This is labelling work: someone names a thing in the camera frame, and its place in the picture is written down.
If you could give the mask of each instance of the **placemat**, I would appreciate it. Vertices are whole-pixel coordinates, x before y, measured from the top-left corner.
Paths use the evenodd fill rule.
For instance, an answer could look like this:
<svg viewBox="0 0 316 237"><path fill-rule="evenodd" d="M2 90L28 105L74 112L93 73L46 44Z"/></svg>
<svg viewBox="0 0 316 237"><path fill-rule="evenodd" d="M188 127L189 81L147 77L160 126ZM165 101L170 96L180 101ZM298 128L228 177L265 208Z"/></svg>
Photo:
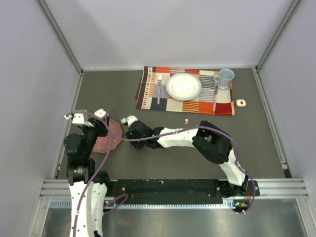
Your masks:
<svg viewBox="0 0 316 237"><path fill-rule="evenodd" d="M166 81L176 73L191 73L199 78L202 90L192 100L180 101L173 99L166 90ZM158 82L157 74L162 74L160 91L160 104L157 104ZM234 115L233 83L227 89L218 88L216 110L213 111L214 99L214 75L215 71L196 69L175 69L164 67L144 67L143 76L140 80L136 94L136 108L144 110L160 110L173 112L189 112L208 115Z"/></svg>

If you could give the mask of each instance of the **cable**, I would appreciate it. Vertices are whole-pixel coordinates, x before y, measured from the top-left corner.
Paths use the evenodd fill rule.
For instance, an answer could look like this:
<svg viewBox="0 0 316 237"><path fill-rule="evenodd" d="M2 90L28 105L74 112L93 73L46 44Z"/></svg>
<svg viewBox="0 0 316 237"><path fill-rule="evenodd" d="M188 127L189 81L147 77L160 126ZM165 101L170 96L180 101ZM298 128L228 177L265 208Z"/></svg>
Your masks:
<svg viewBox="0 0 316 237"><path fill-rule="evenodd" d="M123 119L124 117L121 115L120 112L118 111L115 111L115 110L109 110L106 112L105 114L105 117L109 114L109 112L114 112L116 114L118 114L119 116L121 116L121 119ZM108 130L108 134L110 135L110 147L112 145L112 136L122 140L122 141L127 141L127 142L137 142L137 141L146 141L146 140L150 140L150 139L154 139L154 138L159 138L159 137L163 137L163 136L168 136L168 135L172 135L174 134L173 132L169 132L169 133L165 133L165 134L161 134L161 135L156 135L156 136L152 136L152 137L145 137L145 138L138 138L138 139L126 139L126 138L122 138L122 137L118 137L116 136L114 133L111 132L109 126L107 125L107 123L97 117L96 115L92 114L92 113L89 113L87 111L82 111L82 110L75 110L75 111L72 111L72 112L69 112L66 114L66 116L69 116L69 115L72 115L72 114L75 114L75 113L82 113L82 114L86 114L86 115L89 115L90 117L93 117L97 120L100 120L104 125L105 127L107 128ZM188 131L188 130L191 130L191 129L196 129L196 128L200 128L200 129L205 129L205 130L209 130L209 131L213 131L213 132L216 132L226 138L228 138L232 144L235 146L235 149L236 149L236 164L238 163L238 159L239 159L239 146L237 145L237 142L231 137L229 136L228 134L226 134L225 132L222 132L220 130L217 130L217 129L214 129L214 128L210 128L210 127L206 127L206 126L194 126L194 127L187 127L187 128L184 128L182 130L179 130L178 133L181 133L181 132L185 132L185 131ZM80 209L80 205L81 205L81 202L82 202L82 199L83 199L83 195L84 193L86 192L88 186L90 185L90 183L92 182L92 180L95 178L95 176L98 174L98 172L101 170L102 166L104 165L105 161L107 160L108 156L109 156L109 153L110 153L110 150L106 153L103 161L101 162L100 166L98 167L98 169L94 172L94 174L91 176L91 178L89 179L87 185L85 186L85 188L83 189L82 191L82 194L80 196L80 199L79 199L79 202L78 202L78 206L77 206L77 212L79 212L79 209ZM255 196L256 196L256 185L255 185L255 182L252 178L252 176L249 175L248 172L246 172L244 169L241 168L240 165L238 165L238 168L239 170L244 173L245 175L247 175L250 180L251 180L251 183L252 183L252 186L253 186L253 197L252 197L252 201L249 205L249 207L247 208L247 210L244 211L244 214L248 213L249 210L251 209L252 205L253 205L253 202L255 200ZM77 221L78 221L78 216L76 215L75 216L75 221L74 221L74 231L73 231L73 237L76 237L76 227L77 227Z"/></svg>
<svg viewBox="0 0 316 237"><path fill-rule="evenodd" d="M125 197L123 201L121 201L117 206L115 206L114 208L112 208L109 211L104 211L105 208L107 208L110 204L112 204L113 202L116 202L118 199ZM118 197L116 197L115 199L113 199L112 201L108 202L104 207L103 207L103 212L104 214L108 214L112 211L115 211L119 206L121 206L124 202L126 202L126 200L128 199L128 195L127 194L122 194Z"/></svg>

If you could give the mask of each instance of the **metal frame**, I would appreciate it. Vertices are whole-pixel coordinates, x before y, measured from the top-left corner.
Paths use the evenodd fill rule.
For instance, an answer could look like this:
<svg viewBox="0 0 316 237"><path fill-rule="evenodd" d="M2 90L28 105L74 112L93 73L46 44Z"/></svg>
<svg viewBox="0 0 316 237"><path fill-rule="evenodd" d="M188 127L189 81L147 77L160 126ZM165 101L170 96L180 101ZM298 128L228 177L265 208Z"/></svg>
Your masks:
<svg viewBox="0 0 316 237"><path fill-rule="evenodd" d="M257 82L257 86L258 86L259 93L260 93L260 96L262 99L263 107L264 107L266 114L267 114L268 122L270 125L273 139L275 141L276 150L277 150L277 153L279 155L279 158L280 158L280 161L282 164L282 168L287 169L289 167L289 169L291 170L291 165L289 164L288 160L286 159L286 157L287 157L286 151L285 151L285 148L283 147L283 144L282 144L282 139L281 139L281 136L279 133L279 128L278 128L276 120L274 119L275 116L274 116L274 113L273 113L273 110L271 107L271 102L270 102L269 98L267 97L265 86L262 82L262 78L255 68L253 68L252 70L253 70L253 74L254 74L256 82Z"/></svg>
<svg viewBox="0 0 316 237"><path fill-rule="evenodd" d="M45 0L37 0L37 2L39 3L42 11L44 12L46 18L48 19L50 25L52 26L54 32L56 33L57 38L59 39L62 47L64 48L66 54L68 55L69 59L71 60L72 64L74 65L74 67L76 68L76 70L78 71L78 73L83 73L83 69L81 68L78 60L76 59L73 51L71 50L69 44L66 41L66 38L64 36L64 34L62 33L62 31L60 30L53 14L51 13L47 3L45 2Z"/></svg>
<svg viewBox="0 0 316 237"><path fill-rule="evenodd" d="M69 108L70 111L75 110L76 103L77 103L78 96L79 96L79 92L80 92L82 79L83 79L83 75L84 75L84 73L80 73L80 75L79 75L79 80L77 82L76 91L75 91L74 96L73 96L73 101L71 103L71 107ZM67 122L67 125L66 125L66 127L64 129L63 138L68 135L70 127L71 127L71 122ZM59 148L59 154L58 154L58 162L56 164L55 173L54 173L54 178L57 178L57 176L58 176L58 172L59 172L59 169L60 169L60 166L61 166L61 162L62 162L62 159L63 159L63 156L64 156L64 152L65 152L65 147L64 147L63 143L61 142L60 143L60 148Z"/></svg>
<svg viewBox="0 0 316 237"><path fill-rule="evenodd" d="M256 199L308 198L303 179L256 179L256 181L258 182L261 193ZM70 199L68 180L45 180L39 198ZM230 197L228 199L235 200L243 198L244 197Z"/></svg>
<svg viewBox="0 0 316 237"><path fill-rule="evenodd" d="M303 179L256 179L261 196L256 199L296 199L308 237L316 236L313 209ZM223 200L223 204L210 205L122 205L121 209L227 209L234 199ZM47 219L48 209L70 208L68 180L45 180L29 237L40 237Z"/></svg>
<svg viewBox="0 0 316 237"><path fill-rule="evenodd" d="M283 30L285 29L285 27L287 26L289 20L291 19L291 17L293 16L294 12L297 10L299 4L301 3L301 0L294 0L290 6L290 8L288 9L287 13L285 14L283 20L281 21L281 24L279 25L278 29L276 30L274 36L272 37L272 40L270 41L266 51L263 53L257 69L261 70L262 66L264 65L264 63L266 62L268 56L271 53L271 50L274 48L277 40L279 39L280 35L282 34Z"/></svg>

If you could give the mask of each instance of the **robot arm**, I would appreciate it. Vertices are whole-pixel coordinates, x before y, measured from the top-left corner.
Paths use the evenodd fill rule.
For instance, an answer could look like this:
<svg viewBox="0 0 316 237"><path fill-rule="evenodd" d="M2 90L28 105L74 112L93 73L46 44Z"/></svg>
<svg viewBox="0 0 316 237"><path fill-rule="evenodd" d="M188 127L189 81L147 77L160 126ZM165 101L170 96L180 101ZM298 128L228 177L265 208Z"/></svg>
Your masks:
<svg viewBox="0 0 316 237"><path fill-rule="evenodd" d="M156 135L163 135L172 132L172 135L162 136L157 139L151 139L141 142L131 142L132 147L140 149L144 146L156 148L169 147L195 147L208 161L219 164L227 176L228 182L235 186L247 189L248 177L239 169L240 164L236 162L236 157L230 140L216 132L204 129L191 129L178 133L181 128L169 129L157 127L150 129L140 122L135 116L126 118L128 132L126 137L130 139L144 138ZM210 122L202 121L200 126L206 126L220 130Z"/></svg>
<svg viewBox="0 0 316 237"><path fill-rule="evenodd" d="M98 110L95 115L104 118L105 112ZM80 196L88 180L94 173L94 160L90 158L92 148L98 136L108 134L104 124L97 119L87 119L82 113L74 114L72 123L80 126L82 135L70 134L64 140L68 156L67 177L72 197L72 218L70 237L73 236L75 217L77 216L76 237L102 237L102 217L104 198L107 193L106 183L110 179L106 172L99 172L90 183L83 196L80 211L77 211Z"/></svg>
<svg viewBox="0 0 316 237"><path fill-rule="evenodd" d="M105 111L102 109L98 110L95 115L104 119ZM72 197L72 229L70 237L73 236L76 216L78 219L76 228L77 237L101 237L103 236L102 216L104 198L110 185L110 179L105 171L99 172L88 186L81 202L80 211L77 211L77 206L83 189L94 174L94 160L90 158L92 148L97 137L106 136L108 131L101 121L94 118L87 119L83 113L76 113L74 116L65 118L72 119L72 123L79 125L83 131L82 135L70 134L64 140L66 155L68 156L67 176ZM232 144L225 136L200 128L181 133L178 133L179 130L182 130L180 128L156 127L151 129L138 121L135 116L124 118L121 122L128 125L128 132L125 135L129 139L172 133L171 135L146 141L131 142L132 147L135 149L140 149L144 146L152 149L174 146L193 147L210 162L219 164L225 172L229 183L227 185L225 181L224 185L221 186L220 197L226 198L238 194L242 195L247 190L248 177L241 171L239 163L236 162ZM200 126L220 130L207 121L202 121Z"/></svg>

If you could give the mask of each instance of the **light blue mug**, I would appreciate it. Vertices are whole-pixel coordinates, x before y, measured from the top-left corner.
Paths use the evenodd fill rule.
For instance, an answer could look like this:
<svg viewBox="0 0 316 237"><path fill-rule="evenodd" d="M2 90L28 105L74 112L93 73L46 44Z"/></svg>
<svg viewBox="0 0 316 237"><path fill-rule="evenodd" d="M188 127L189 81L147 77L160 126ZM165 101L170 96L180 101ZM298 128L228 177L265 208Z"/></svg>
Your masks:
<svg viewBox="0 0 316 237"><path fill-rule="evenodd" d="M214 80L219 88L226 89L234 77L235 73L232 70L224 68L219 71L219 75L214 76Z"/></svg>

